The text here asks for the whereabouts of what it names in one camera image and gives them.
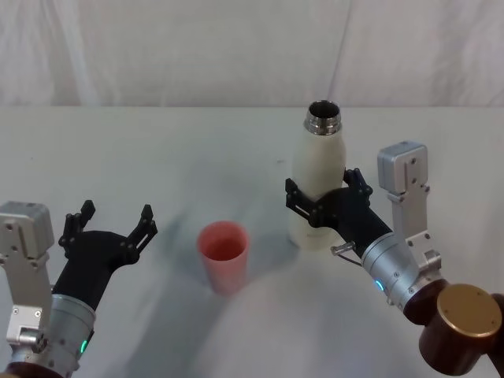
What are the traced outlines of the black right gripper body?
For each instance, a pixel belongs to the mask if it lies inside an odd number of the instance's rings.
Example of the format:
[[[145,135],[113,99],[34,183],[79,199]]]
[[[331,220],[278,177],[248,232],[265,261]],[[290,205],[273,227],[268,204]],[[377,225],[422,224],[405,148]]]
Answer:
[[[354,243],[356,253],[365,250],[392,230],[370,208],[371,187],[336,189],[313,204],[308,222],[314,228],[331,228],[345,242]]]

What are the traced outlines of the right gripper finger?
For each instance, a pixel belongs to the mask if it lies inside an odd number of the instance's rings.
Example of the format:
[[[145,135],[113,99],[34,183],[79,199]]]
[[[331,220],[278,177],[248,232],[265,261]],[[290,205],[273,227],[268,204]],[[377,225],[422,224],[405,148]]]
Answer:
[[[307,197],[298,185],[291,179],[285,180],[286,207],[307,221],[315,221],[318,217],[317,203]]]
[[[362,197],[369,198],[372,194],[372,188],[366,183],[359,168],[346,169],[343,181],[353,192]]]

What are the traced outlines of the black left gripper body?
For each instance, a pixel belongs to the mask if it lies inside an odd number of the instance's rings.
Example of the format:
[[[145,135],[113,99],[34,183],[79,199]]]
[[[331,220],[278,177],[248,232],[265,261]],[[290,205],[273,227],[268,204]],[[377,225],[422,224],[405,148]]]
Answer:
[[[139,260],[139,252],[127,238],[113,232],[63,235],[59,245],[67,262],[53,293],[78,299],[92,309],[98,308],[114,272]]]

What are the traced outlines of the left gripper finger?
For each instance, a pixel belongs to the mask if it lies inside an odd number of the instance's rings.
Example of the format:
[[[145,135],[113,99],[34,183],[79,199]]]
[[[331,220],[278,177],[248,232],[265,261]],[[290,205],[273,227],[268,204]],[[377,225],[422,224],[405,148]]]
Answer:
[[[61,247],[68,247],[75,242],[76,237],[86,227],[88,221],[95,214],[95,204],[86,200],[78,213],[68,213],[65,217],[63,234],[58,240]]]
[[[140,215],[140,220],[134,230],[120,244],[127,250],[135,250],[141,253],[147,244],[158,233],[151,205],[146,204]]]

